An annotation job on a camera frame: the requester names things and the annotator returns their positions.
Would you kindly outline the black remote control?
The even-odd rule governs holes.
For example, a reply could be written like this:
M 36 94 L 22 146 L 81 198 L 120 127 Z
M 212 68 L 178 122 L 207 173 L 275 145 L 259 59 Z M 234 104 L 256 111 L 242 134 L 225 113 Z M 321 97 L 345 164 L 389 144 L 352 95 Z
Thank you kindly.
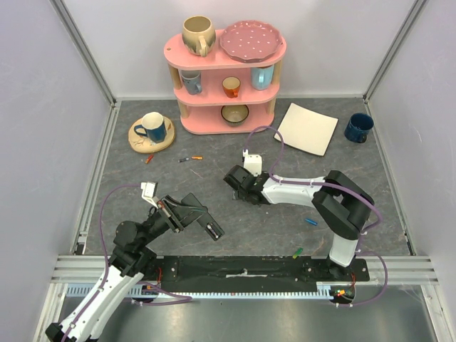
M 207 207 L 205 207 L 192 193 L 189 193 L 187 196 L 185 196 L 182 199 L 182 203 L 188 207 L 192 207 L 191 213 L 186 216 L 187 220 L 191 222 L 196 221 L 202 228 L 204 228 L 205 231 L 206 225 L 208 223 L 212 223 L 220 230 L 222 236 L 224 236 L 224 230 L 219 226 L 215 218 L 209 213 Z

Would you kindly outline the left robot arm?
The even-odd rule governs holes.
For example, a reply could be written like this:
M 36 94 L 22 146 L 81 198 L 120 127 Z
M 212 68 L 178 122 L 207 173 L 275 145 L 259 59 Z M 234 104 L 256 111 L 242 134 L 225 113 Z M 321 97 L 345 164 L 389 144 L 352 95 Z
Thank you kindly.
M 142 198 L 152 204 L 142 222 L 124 221 L 115 235 L 115 248 L 105 258 L 103 275 L 79 306 L 60 323 L 46 329 L 50 341 L 97 341 L 108 320 L 128 292 L 141 280 L 154 277 L 156 253 L 148 244 L 168 230 L 181 232 L 193 222 L 217 241 L 224 232 L 197 198 L 189 193 L 182 201 L 152 195 Z

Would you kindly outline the red orange battery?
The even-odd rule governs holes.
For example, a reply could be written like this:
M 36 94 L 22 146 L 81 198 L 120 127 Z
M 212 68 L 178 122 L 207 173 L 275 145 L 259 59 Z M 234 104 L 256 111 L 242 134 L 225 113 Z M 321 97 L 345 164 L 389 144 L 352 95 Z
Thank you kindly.
M 151 154 L 147 157 L 147 159 L 145 160 L 145 164 L 148 164 L 152 159 L 153 159 L 154 155 Z

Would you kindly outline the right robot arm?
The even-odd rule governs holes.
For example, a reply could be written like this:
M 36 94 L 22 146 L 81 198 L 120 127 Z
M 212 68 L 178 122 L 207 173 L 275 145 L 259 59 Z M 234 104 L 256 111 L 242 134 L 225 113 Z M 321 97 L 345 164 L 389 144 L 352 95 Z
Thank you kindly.
M 333 232 L 327 274 L 340 281 L 352 272 L 358 240 L 375 202 L 345 174 L 332 170 L 325 177 L 298 179 L 265 171 L 254 175 L 235 165 L 224 181 L 238 200 L 251 204 L 295 204 L 316 209 Z

